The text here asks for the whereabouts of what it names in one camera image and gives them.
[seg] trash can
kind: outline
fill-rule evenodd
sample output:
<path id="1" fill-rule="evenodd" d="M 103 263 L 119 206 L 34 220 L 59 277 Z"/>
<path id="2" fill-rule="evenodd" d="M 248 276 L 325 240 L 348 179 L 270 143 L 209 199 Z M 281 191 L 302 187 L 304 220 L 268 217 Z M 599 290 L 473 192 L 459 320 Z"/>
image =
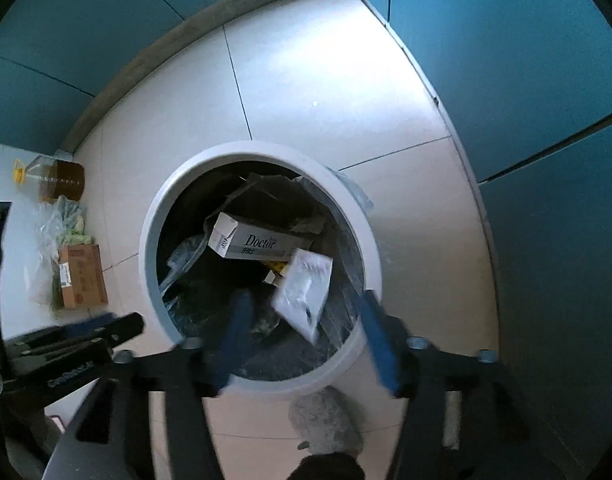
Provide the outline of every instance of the trash can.
<path id="1" fill-rule="evenodd" d="M 244 199 L 242 189 L 254 192 Z M 268 206 L 277 202 L 285 207 Z M 224 259 L 201 246 L 216 212 L 226 208 L 231 213 L 229 207 L 254 210 L 260 216 L 255 220 L 272 224 L 281 224 L 285 211 L 307 216 L 314 208 L 327 217 L 324 234 L 312 249 L 333 258 L 316 345 L 268 308 L 270 285 L 258 286 L 267 272 L 259 262 Z M 180 255 L 185 267 L 177 272 Z M 299 152 L 268 142 L 215 146 L 178 168 L 148 210 L 138 259 L 148 306 L 170 344 L 200 336 L 211 352 L 228 323 L 228 296 L 241 288 L 252 291 L 256 317 L 249 336 L 254 351 L 228 388 L 264 398 L 312 392 L 343 374 L 365 345 L 352 299 L 363 290 L 381 297 L 377 246 L 348 184 Z"/>

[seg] floor tile grout line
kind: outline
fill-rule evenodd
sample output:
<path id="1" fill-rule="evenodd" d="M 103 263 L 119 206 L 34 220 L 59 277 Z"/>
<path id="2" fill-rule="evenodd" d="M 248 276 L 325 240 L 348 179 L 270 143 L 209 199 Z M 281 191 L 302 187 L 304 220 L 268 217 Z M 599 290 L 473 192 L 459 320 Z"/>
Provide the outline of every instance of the floor tile grout line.
<path id="1" fill-rule="evenodd" d="M 232 62 L 232 54 L 230 54 L 230 45 L 228 44 L 228 35 L 226 34 L 226 27 L 221 26 L 224 31 L 224 39 L 226 40 L 226 48 L 228 49 L 228 57 L 230 58 L 230 66 L 232 67 L 232 75 L 235 77 L 235 85 L 237 85 L 237 93 L 239 94 L 239 102 L 241 103 L 241 109 L 244 113 L 244 119 L 246 120 L 246 128 L 248 128 L 248 135 L 250 140 L 253 140 L 253 134 L 250 132 L 250 124 L 248 124 L 248 116 L 246 115 L 246 108 L 244 107 L 244 100 L 241 98 L 241 90 L 239 89 L 239 81 L 237 80 L 237 73 L 235 72 L 235 64 Z"/>
<path id="2" fill-rule="evenodd" d="M 420 142 L 419 144 L 414 144 L 412 146 L 407 146 L 406 148 L 401 148 L 400 150 L 395 150 L 394 152 L 384 153 L 383 155 L 377 155 L 377 156 L 373 156 L 372 158 L 367 158 L 366 160 L 363 160 L 361 162 L 355 162 L 355 164 L 351 164 L 351 165 L 346 166 L 344 168 L 340 168 L 337 171 L 348 170 L 349 168 L 354 168 L 355 166 L 359 166 L 360 164 L 364 164 L 366 162 L 372 162 L 373 160 L 378 160 L 378 159 L 384 158 L 385 156 L 388 156 L 388 155 L 394 155 L 395 153 L 401 153 L 401 152 L 405 152 L 406 150 L 412 150 L 413 148 L 418 148 L 419 146 L 425 146 L 426 144 L 430 144 L 432 142 L 436 142 L 437 140 L 448 139 L 449 137 L 450 137 L 450 135 L 446 135 L 445 137 L 438 137 L 437 139 L 425 140 L 424 142 Z"/>
<path id="3" fill-rule="evenodd" d="M 113 267 L 116 267 L 116 266 L 118 266 L 119 264 L 122 264 L 122 263 L 124 263 L 124 262 L 127 262 L 129 259 L 134 258 L 135 256 L 139 256 L 139 253 L 134 253 L 134 254 L 131 254 L 131 256 L 128 256 L 127 258 L 124 258 L 124 259 L 122 259 L 122 260 L 118 261 L 118 262 L 117 262 L 117 263 L 115 263 L 115 264 L 112 264 L 110 267 L 108 267 L 108 269 L 112 269 Z"/>
<path id="4" fill-rule="evenodd" d="M 105 133 L 105 124 L 101 125 L 101 140 L 99 141 L 99 164 L 101 166 L 101 179 L 102 179 L 102 214 L 103 214 L 103 231 L 105 232 L 106 243 L 108 244 L 108 257 L 110 258 L 110 266 L 108 269 L 112 269 L 112 251 L 110 250 L 110 237 L 108 236 L 108 222 L 106 221 L 106 211 L 105 211 L 105 178 L 103 175 L 105 174 L 103 171 L 103 136 Z"/>
<path id="5" fill-rule="evenodd" d="M 375 430 L 360 431 L 360 433 L 366 434 L 366 433 L 374 433 L 375 431 L 392 430 L 392 428 L 399 428 L 403 423 L 404 423 L 404 420 L 402 419 L 402 421 L 399 424 L 393 424 L 391 426 L 386 426 L 385 428 L 377 428 Z"/>

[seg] cardboard box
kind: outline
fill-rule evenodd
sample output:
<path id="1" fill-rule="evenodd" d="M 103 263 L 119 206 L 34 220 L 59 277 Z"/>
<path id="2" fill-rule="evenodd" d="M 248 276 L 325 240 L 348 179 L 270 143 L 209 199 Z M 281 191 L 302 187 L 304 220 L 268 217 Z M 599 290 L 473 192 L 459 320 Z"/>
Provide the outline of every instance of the cardboard box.
<path id="1" fill-rule="evenodd" d="M 59 251 L 59 281 L 66 308 L 108 304 L 98 245 L 63 247 Z"/>
<path id="2" fill-rule="evenodd" d="M 261 226 L 227 213 L 219 213 L 208 240 L 219 256 L 237 260 L 287 262 L 294 249 L 308 249 L 312 240 Z"/>

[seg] gray fuzzy slipper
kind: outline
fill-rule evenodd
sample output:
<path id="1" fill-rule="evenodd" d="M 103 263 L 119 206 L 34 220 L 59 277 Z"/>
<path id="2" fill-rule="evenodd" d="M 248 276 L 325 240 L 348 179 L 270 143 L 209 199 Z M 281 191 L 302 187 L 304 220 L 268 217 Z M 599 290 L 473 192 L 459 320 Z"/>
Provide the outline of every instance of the gray fuzzy slipper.
<path id="1" fill-rule="evenodd" d="M 353 425 L 341 394 L 332 386 L 293 400 L 288 416 L 314 455 L 345 452 L 356 458 L 363 450 L 361 434 Z"/>

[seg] metal bolt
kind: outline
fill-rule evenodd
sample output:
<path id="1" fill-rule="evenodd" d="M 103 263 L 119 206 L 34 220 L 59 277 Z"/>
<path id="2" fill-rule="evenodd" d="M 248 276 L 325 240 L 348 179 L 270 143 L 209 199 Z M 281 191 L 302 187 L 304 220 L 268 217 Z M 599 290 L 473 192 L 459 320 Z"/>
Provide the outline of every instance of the metal bolt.
<path id="1" fill-rule="evenodd" d="M 189 337 L 188 339 L 185 339 L 182 343 L 182 348 L 184 350 L 196 350 L 198 348 L 201 348 L 203 346 L 203 341 L 201 340 L 201 337 Z"/>
<path id="2" fill-rule="evenodd" d="M 428 339 L 425 337 L 412 336 L 406 339 L 408 348 L 413 350 L 426 350 L 428 348 Z"/>
<path id="3" fill-rule="evenodd" d="M 117 364 L 127 365 L 128 363 L 132 363 L 134 358 L 135 354 L 132 353 L 131 350 L 121 350 L 115 354 L 112 360 Z"/>
<path id="4" fill-rule="evenodd" d="M 480 354 L 477 356 L 480 363 L 496 363 L 497 362 L 497 351 L 496 350 L 480 350 Z"/>

